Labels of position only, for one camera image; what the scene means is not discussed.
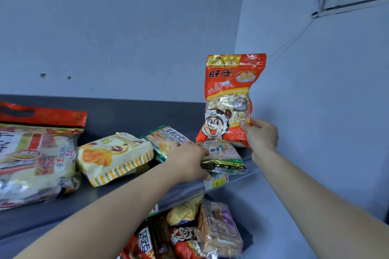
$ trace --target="person's right arm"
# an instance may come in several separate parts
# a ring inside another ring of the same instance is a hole
[[[260,167],[319,259],[389,258],[389,226],[318,183],[276,152],[277,127],[241,122]]]

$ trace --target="price tag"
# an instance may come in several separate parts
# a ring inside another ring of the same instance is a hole
[[[154,214],[155,212],[158,212],[158,204],[156,204],[155,207],[151,209],[149,215]]]
[[[217,188],[218,186],[222,186],[223,184],[226,184],[229,181],[228,174],[227,173],[218,173],[212,176],[212,179],[210,181],[205,180],[205,190],[208,191],[212,188]]]

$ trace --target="person's left hand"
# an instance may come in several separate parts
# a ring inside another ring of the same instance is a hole
[[[209,151],[191,141],[179,145],[174,142],[170,146],[169,156],[165,166],[176,173],[178,182],[189,182],[196,179],[211,180],[211,175],[201,168],[202,156],[208,156]]]

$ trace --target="yellow snack package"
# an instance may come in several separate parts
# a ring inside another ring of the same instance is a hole
[[[79,164],[93,186],[129,173],[154,157],[150,142],[120,132],[79,147]]]
[[[169,226],[182,225],[196,218],[196,214],[203,196],[191,199],[186,203],[171,208],[166,216]]]

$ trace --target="person's left arm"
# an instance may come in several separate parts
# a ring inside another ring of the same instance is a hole
[[[40,237],[14,259],[113,259],[174,185],[211,176],[200,166],[207,149],[174,143],[165,163],[98,199]]]

